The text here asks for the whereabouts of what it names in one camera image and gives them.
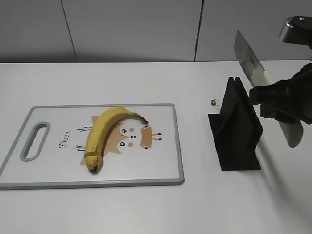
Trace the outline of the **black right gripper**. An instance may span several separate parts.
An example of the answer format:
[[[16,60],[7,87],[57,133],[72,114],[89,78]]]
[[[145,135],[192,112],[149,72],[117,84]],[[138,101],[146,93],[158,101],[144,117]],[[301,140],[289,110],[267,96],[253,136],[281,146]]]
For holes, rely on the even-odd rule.
[[[252,105],[260,104],[260,116],[279,122],[312,123],[312,65],[306,64],[290,79],[267,86],[256,86],[249,91]],[[266,103],[286,101],[286,113]]]

